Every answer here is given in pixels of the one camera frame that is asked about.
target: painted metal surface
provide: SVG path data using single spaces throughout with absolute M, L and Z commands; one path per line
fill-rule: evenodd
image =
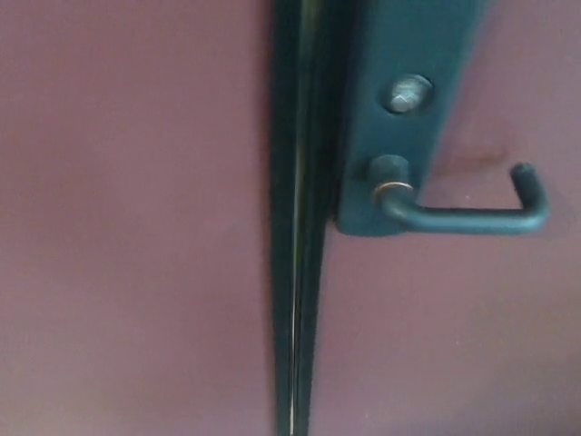
M 401 156 L 409 162 L 411 185 L 422 190 L 488 1 L 361 3 L 367 6 L 350 44 L 336 219 L 342 233 L 387 236 L 402 229 L 369 200 L 375 188 L 369 165 L 383 154 Z M 410 74 L 433 84 L 430 101 L 414 114 L 393 114 L 385 99 Z
M 267 9 L 0 4 L 1 434 L 272 434 Z
M 537 164 L 541 233 L 330 227 L 311 434 L 581 433 L 581 8 L 497 2 L 428 182 L 429 205 L 510 207 L 505 173 Z

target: door handle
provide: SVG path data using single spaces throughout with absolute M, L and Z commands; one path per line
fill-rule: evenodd
M 520 209 L 417 203 L 488 1 L 448 3 L 378 0 L 362 11 L 340 128 L 335 220 L 342 233 L 519 234 L 538 230 L 549 216 L 545 190 L 527 163 L 510 172 Z
M 373 198 L 386 220 L 401 230 L 423 233 L 520 234 L 540 229 L 549 215 L 545 190 L 533 165 L 519 163 L 510 171 L 520 209 L 425 207 L 416 203 L 409 184 L 409 164 L 401 156 L 383 155 L 369 166 Z

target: door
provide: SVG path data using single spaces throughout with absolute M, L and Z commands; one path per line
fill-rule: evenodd
M 581 8 L 496 2 L 425 201 L 515 202 L 535 163 L 552 215 L 521 236 L 340 234 L 325 244 L 311 434 L 581 433 Z
M 271 434 L 266 15 L 0 4 L 1 434 Z

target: maroon wall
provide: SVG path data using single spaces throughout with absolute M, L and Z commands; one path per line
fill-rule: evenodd
M 0 3 L 0 434 L 271 434 L 266 13 Z

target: screw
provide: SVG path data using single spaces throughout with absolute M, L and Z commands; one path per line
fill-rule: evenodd
M 408 114 L 428 100 L 432 89 L 432 83 L 426 77 L 406 74 L 391 86 L 384 105 L 393 114 Z

